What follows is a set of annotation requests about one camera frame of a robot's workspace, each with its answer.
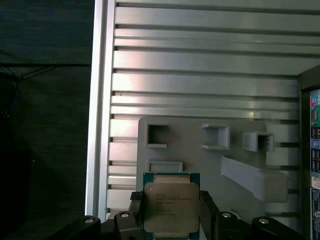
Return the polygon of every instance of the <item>slotted metal panel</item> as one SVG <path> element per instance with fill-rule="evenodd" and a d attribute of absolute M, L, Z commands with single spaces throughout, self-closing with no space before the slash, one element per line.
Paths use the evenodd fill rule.
<path fill-rule="evenodd" d="M 95 11 L 86 213 L 128 207 L 140 117 L 248 119 L 274 133 L 266 165 L 290 179 L 288 202 L 267 214 L 297 229 L 297 75 L 320 64 L 320 3 L 97 0 Z"/>

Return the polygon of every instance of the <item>electronic component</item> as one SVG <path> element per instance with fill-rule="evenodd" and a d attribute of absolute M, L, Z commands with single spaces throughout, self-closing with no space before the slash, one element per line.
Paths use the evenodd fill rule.
<path fill-rule="evenodd" d="M 312 160 L 317 160 L 317 150 L 316 149 L 311 149 L 311 157 L 312 157 Z"/>
<path fill-rule="evenodd" d="M 320 129 L 317 129 L 317 127 L 312 127 L 311 128 L 311 137 L 316 138 L 319 136 L 319 131 Z"/>
<path fill-rule="evenodd" d="M 318 110 L 315 106 L 311 108 L 311 121 L 316 123 L 318 121 Z"/>
<path fill-rule="evenodd" d="M 200 175 L 143 174 L 147 239 L 199 239 Z"/>

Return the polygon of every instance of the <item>gray plastic part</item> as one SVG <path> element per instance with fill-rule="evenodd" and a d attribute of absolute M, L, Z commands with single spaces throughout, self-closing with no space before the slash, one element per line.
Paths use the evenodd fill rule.
<path fill-rule="evenodd" d="M 221 156 L 221 175 L 247 189 L 268 203 L 285 203 L 288 200 L 288 175 L 257 167 Z"/>
<path fill-rule="evenodd" d="M 168 127 L 167 122 L 149 122 L 145 126 L 145 146 L 148 148 L 160 148 L 160 149 L 165 149 L 167 148 L 167 144 L 165 143 L 150 143 L 150 134 L 151 134 L 151 127 Z"/>
<path fill-rule="evenodd" d="M 243 149 L 258 152 L 275 151 L 275 135 L 269 132 L 245 132 L 242 136 Z"/>
<path fill-rule="evenodd" d="M 202 124 L 204 129 L 215 130 L 212 138 L 215 139 L 216 144 L 202 144 L 203 149 L 208 150 L 229 150 L 230 149 L 230 128 L 225 124 Z"/>
<path fill-rule="evenodd" d="M 146 126 L 166 123 L 161 131 L 156 129 L 157 143 L 167 144 L 167 148 L 147 147 Z M 202 145 L 214 145 L 216 129 L 203 127 L 227 126 L 229 128 L 229 150 L 207 150 Z M 208 191 L 220 209 L 232 208 L 242 219 L 250 222 L 265 214 L 265 203 L 257 199 L 246 188 L 239 186 L 225 176 L 221 176 L 221 156 L 263 169 L 266 152 L 243 149 L 243 133 L 266 132 L 263 121 L 246 119 L 205 119 L 177 117 L 143 117 L 138 124 L 136 189 L 143 190 L 143 173 L 147 161 L 183 162 L 183 172 L 200 173 L 201 190 Z"/>
<path fill-rule="evenodd" d="M 150 160 L 146 162 L 146 172 L 153 173 L 182 173 L 184 163 L 182 161 L 159 161 Z"/>

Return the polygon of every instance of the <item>metal screw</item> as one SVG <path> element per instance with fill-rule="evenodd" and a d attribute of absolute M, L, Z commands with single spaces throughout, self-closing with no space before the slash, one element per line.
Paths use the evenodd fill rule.
<path fill-rule="evenodd" d="M 127 217 L 129 217 L 129 214 L 123 213 L 123 214 L 121 214 L 120 216 L 121 216 L 122 218 L 127 218 Z"/>
<path fill-rule="evenodd" d="M 262 223 L 262 224 L 268 224 L 269 223 L 269 221 L 267 219 L 264 219 L 264 218 L 260 218 L 259 222 Z"/>
<path fill-rule="evenodd" d="M 86 224 L 90 224 L 90 223 L 93 223 L 94 220 L 93 220 L 93 219 L 87 219 L 87 220 L 85 220 L 84 222 L 85 222 Z"/>
<path fill-rule="evenodd" d="M 231 218 L 231 214 L 228 213 L 228 212 L 222 213 L 222 216 L 223 216 L 224 218 L 226 218 L 226 219 Z"/>

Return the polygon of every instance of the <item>square slot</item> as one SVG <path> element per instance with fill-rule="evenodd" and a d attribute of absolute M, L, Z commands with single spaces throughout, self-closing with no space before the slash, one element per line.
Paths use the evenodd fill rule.
<path fill-rule="evenodd" d="M 229 150 L 230 149 L 230 128 L 221 124 L 202 124 L 202 128 L 206 129 L 210 134 L 211 140 L 202 144 L 203 149 L 208 150 Z"/>
<path fill-rule="evenodd" d="M 170 130 L 166 123 L 148 123 L 146 129 L 146 146 L 149 148 L 167 148 Z"/>
<path fill-rule="evenodd" d="M 274 152 L 275 136 L 268 132 L 249 132 L 242 136 L 242 148 L 252 152 Z"/>
<path fill-rule="evenodd" d="M 271 149 L 272 142 L 272 134 L 258 135 L 258 151 L 273 152 Z"/>

